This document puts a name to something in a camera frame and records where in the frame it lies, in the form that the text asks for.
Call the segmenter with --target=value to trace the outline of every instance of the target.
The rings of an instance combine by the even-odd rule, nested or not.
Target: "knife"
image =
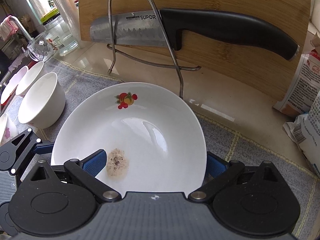
[[[188,30],[231,44],[272,51],[286,60],[299,52],[299,45],[278,27],[245,14],[218,11],[162,8],[161,20],[174,50],[182,47],[182,31]],[[115,44],[167,47],[153,11],[114,15]],[[90,27],[93,42],[111,43],[109,18],[94,20]]]

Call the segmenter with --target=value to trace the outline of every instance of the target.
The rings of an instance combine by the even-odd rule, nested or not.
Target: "black knife handle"
[[[278,27],[249,15],[196,9],[160,9],[162,22],[174,50],[182,46],[182,31],[189,30],[214,40],[270,50],[286,60],[299,51],[298,44]]]

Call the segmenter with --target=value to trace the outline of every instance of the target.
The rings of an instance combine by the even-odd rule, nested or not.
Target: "brand logo on knife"
[[[147,20],[147,19],[156,19],[155,15],[140,15],[140,16],[130,16],[126,17],[127,21],[130,20]]]

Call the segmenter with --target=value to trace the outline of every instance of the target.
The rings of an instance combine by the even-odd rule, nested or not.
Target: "wooden cutting board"
[[[310,0],[154,0],[158,8],[218,9],[244,13],[266,20],[288,33],[300,46],[308,30]],[[151,10],[147,0],[112,0],[112,13]],[[108,0],[79,0],[81,38],[90,41],[90,25],[108,15]],[[297,68],[292,61],[264,49],[231,45],[189,31],[183,32],[178,59],[210,68],[281,100]],[[168,49],[132,46],[169,56]]]

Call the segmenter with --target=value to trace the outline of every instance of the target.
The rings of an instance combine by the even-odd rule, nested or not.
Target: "red and white cloth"
[[[18,26],[9,19],[9,16],[0,23],[0,36],[3,41],[6,41],[11,35],[15,34],[18,30]]]

